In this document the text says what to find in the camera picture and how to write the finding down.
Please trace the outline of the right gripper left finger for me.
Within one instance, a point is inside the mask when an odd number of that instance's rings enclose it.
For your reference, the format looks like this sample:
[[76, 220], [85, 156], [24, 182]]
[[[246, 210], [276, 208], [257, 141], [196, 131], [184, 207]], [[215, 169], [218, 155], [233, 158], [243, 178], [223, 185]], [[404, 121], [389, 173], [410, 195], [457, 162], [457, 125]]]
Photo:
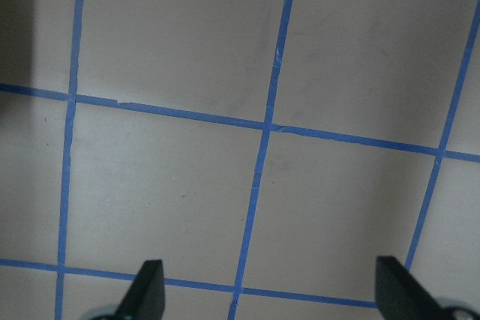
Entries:
[[161, 320], [166, 307], [163, 262], [144, 261], [114, 312], [115, 319]]

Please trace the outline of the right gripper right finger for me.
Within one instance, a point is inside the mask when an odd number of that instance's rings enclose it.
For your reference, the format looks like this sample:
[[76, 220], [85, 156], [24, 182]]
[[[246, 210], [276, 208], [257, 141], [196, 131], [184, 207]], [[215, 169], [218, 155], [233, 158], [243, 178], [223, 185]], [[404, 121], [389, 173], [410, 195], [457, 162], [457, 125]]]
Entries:
[[468, 319], [465, 307], [443, 307], [394, 256], [378, 256], [374, 297], [385, 320]]

